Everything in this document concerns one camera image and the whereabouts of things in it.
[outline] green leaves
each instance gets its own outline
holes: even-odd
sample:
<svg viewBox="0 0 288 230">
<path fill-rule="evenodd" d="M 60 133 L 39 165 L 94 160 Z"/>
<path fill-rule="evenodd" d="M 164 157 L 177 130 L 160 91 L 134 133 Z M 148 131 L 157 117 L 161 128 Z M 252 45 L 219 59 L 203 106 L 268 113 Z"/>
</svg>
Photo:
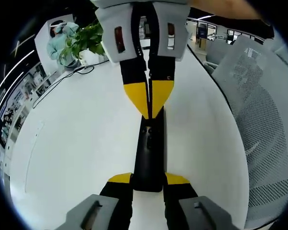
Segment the green leaves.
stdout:
<svg viewBox="0 0 288 230">
<path fill-rule="evenodd" d="M 66 47 L 62 51 L 60 58 L 73 54 L 76 58 L 82 50 L 89 49 L 95 54 L 105 53 L 102 45 L 103 29 L 98 21 L 89 24 L 85 28 L 78 30 L 73 38 L 66 39 Z"/>
<path fill-rule="evenodd" d="M 99 54 L 99 55 L 103 55 L 105 53 L 101 43 L 99 43 L 97 46 L 96 46 L 96 53 Z"/>
</svg>

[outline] white table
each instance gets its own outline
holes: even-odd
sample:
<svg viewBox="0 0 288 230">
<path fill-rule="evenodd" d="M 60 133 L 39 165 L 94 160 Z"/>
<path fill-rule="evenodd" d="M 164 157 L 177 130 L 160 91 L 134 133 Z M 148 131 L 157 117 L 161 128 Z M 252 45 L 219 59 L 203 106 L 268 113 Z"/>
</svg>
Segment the white table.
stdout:
<svg viewBox="0 0 288 230">
<path fill-rule="evenodd" d="M 188 178 L 242 229 L 249 198 L 242 140 L 222 93 L 188 50 L 166 112 L 168 172 Z M 133 172 L 140 121 L 118 65 L 65 79 L 31 110 L 13 148 L 11 194 L 24 220 L 56 228 L 110 177 Z M 134 192 L 130 229 L 167 229 L 162 193 Z"/>
</svg>

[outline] person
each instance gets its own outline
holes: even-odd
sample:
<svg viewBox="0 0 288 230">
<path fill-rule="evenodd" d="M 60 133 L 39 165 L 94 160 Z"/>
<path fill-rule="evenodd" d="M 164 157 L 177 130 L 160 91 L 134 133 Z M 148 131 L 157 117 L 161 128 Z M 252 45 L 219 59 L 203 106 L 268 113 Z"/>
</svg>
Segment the person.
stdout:
<svg viewBox="0 0 288 230">
<path fill-rule="evenodd" d="M 5 149 L 6 143 L 5 143 L 4 139 L 2 138 L 2 133 L 3 133 L 2 128 L 4 126 L 5 126 L 5 121 L 1 121 L 1 119 L 0 119 L 0 144 Z"/>
<path fill-rule="evenodd" d="M 7 115 L 8 117 L 13 117 L 14 111 L 11 108 L 8 108 L 8 110 L 5 111 L 5 115 Z"/>
<path fill-rule="evenodd" d="M 47 44 L 47 53 L 51 60 L 57 60 L 58 66 L 65 69 L 74 69 L 79 65 L 79 61 L 72 55 L 61 57 L 62 50 L 66 47 L 66 40 L 73 37 L 79 26 L 76 23 L 58 20 L 50 25 L 51 39 Z"/>
<path fill-rule="evenodd" d="M 12 119 L 8 115 L 4 115 L 4 122 L 8 125 L 11 125 Z"/>
</svg>

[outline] office chair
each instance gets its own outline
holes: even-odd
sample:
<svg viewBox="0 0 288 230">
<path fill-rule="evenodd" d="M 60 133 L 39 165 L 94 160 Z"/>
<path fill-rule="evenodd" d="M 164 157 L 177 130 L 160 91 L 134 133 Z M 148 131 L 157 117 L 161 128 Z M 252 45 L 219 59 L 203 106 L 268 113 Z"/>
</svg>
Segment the office chair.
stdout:
<svg viewBox="0 0 288 230">
<path fill-rule="evenodd" d="M 249 168 L 245 228 L 276 219 L 288 203 L 288 65 L 239 36 L 212 77 L 228 99 Z"/>
</svg>

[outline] black object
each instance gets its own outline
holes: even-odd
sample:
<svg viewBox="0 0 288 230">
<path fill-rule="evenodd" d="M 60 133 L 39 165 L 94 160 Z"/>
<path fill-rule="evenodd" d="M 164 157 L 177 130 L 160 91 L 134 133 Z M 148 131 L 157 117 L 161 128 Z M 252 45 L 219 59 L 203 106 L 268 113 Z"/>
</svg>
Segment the black object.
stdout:
<svg viewBox="0 0 288 230">
<path fill-rule="evenodd" d="M 132 217 L 132 185 L 108 181 L 100 195 L 119 199 L 113 210 L 108 230 L 128 230 Z"/>
<path fill-rule="evenodd" d="M 199 24 L 198 26 L 198 37 L 207 39 L 208 27 L 205 24 Z"/>
<path fill-rule="evenodd" d="M 42 78 L 45 78 L 47 76 L 42 64 L 40 64 L 36 67 L 36 71 L 39 72 L 39 74 L 42 76 Z"/>
<path fill-rule="evenodd" d="M 197 197 L 191 184 L 168 184 L 167 178 L 164 176 L 163 197 L 168 230 L 189 230 L 180 200 Z"/>
<path fill-rule="evenodd" d="M 153 120 L 142 117 L 132 187 L 145 192 L 161 192 L 164 177 L 164 109 Z"/>
</svg>

